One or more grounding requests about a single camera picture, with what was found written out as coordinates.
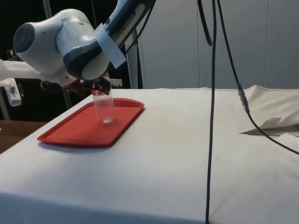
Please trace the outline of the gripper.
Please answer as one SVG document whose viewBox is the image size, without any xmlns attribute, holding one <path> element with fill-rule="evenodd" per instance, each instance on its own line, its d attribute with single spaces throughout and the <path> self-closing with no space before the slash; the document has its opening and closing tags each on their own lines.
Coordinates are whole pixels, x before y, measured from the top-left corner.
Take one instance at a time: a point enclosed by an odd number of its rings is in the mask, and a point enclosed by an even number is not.
<svg viewBox="0 0 299 224">
<path fill-rule="evenodd" d="M 104 77 L 100 77 L 95 82 L 76 79 L 71 84 L 65 85 L 64 88 L 74 93 L 87 93 L 93 89 L 93 92 L 98 95 L 109 95 L 111 82 Z"/>
</svg>

